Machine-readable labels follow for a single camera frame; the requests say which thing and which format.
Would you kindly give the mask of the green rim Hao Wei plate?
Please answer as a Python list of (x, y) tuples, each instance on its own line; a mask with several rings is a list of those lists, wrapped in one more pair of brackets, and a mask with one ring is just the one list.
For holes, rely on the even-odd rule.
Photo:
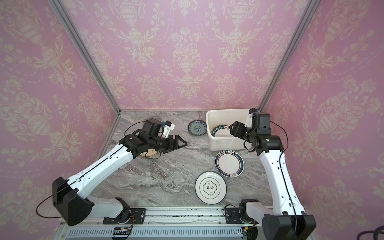
[(211, 135), (215, 138), (227, 138), (233, 137), (231, 134), (230, 126), (228, 125), (219, 125), (213, 128)]

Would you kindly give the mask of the white plastic bin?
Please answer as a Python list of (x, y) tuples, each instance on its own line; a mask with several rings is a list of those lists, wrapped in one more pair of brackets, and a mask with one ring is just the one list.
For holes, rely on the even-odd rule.
[(211, 135), (214, 127), (219, 125), (230, 126), (236, 121), (243, 124), (246, 123), (246, 118), (249, 114), (249, 109), (230, 109), (230, 110), (211, 110), (206, 113), (206, 123), (208, 128), (209, 146), (212, 151), (222, 150), (242, 150), (244, 149), (244, 141), (237, 137), (215, 138)]

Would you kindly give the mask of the white clover emblem plate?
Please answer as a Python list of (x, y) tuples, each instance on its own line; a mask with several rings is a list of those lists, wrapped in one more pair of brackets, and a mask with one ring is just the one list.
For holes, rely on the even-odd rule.
[(227, 194), (227, 183), (215, 172), (204, 172), (195, 181), (197, 197), (205, 204), (221, 203)]

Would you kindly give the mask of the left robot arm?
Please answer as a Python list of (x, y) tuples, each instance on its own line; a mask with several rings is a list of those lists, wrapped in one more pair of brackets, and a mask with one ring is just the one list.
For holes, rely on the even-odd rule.
[(115, 147), (79, 173), (54, 180), (53, 206), (69, 226), (89, 218), (107, 218), (125, 224), (132, 218), (130, 206), (119, 197), (101, 199), (91, 197), (92, 191), (107, 177), (142, 153), (155, 150), (167, 154), (184, 148), (188, 143), (178, 135), (171, 135), (174, 124), (148, 119), (143, 126), (125, 135)]

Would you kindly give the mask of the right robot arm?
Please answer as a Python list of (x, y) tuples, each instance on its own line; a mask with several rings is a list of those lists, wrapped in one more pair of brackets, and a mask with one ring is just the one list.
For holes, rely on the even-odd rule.
[(234, 122), (230, 133), (252, 146), (260, 158), (269, 182), (273, 208), (269, 209), (256, 200), (242, 200), (239, 204), (241, 219), (262, 226), (267, 240), (306, 240), (317, 224), (301, 204), (289, 172), (285, 151), (279, 136), (272, 135), (271, 116), (251, 109), (246, 123)]

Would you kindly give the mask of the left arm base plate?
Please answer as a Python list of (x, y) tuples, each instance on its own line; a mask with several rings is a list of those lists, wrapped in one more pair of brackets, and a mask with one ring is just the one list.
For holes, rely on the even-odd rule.
[(104, 218), (104, 225), (143, 225), (146, 217), (145, 208), (131, 208), (130, 211), (124, 211), (117, 218)]

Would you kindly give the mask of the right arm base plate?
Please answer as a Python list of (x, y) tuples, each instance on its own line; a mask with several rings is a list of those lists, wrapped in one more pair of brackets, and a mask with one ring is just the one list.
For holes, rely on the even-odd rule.
[(228, 225), (257, 225), (261, 224), (262, 222), (262, 220), (254, 220), (246, 217), (245, 213), (243, 213), (240, 209), (233, 208), (232, 206), (230, 206), (229, 208), (224, 208), (223, 215), (225, 217), (225, 222)]

